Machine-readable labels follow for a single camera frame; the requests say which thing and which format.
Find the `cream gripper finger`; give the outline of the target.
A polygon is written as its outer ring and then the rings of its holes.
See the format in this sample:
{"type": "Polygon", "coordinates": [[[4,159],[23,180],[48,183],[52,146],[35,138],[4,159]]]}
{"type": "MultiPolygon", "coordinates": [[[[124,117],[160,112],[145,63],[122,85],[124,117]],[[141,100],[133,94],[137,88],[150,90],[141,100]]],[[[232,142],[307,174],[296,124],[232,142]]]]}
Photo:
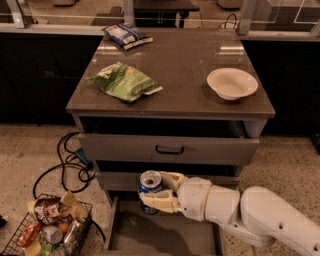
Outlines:
{"type": "Polygon", "coordinates": [[[187,177],[182,173],[160,171],[159,174],[162,178],[163,190],[177,192],[187,177]]]}
{"type": "Polygon", "coordinates": [[[164,190],[156,193],[141,192],[139,197],[145,205],[162,212],[176,213],[181,210],[178,198],[173,195],[172,190],[164,190]]]}

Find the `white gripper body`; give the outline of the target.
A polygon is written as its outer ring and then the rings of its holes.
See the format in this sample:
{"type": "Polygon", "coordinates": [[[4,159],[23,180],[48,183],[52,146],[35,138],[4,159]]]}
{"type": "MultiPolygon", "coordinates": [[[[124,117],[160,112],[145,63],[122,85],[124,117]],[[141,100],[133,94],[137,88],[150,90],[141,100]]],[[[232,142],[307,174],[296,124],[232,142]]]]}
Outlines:
{"type": "Polygon", "coordinates": [[[177,191],[182,214],[192,220],[205,220],[207,194],[212,187],[210,180],[199,177],[186,179],[177,191]]]}

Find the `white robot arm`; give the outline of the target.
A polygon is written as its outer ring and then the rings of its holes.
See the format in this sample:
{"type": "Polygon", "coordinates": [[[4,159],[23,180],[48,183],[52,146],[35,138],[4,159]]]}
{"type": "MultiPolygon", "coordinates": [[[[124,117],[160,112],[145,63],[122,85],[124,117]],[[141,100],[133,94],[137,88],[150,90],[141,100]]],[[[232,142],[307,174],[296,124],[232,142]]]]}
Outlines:
{"type": "Polygon", "coordinates": [[[301,256],[320,256],[320,226],[266,188],[240,193],[200,177],[148,170],[138,193],[149,208],[215,223],[255,247],[280,241],[301,256]]]}

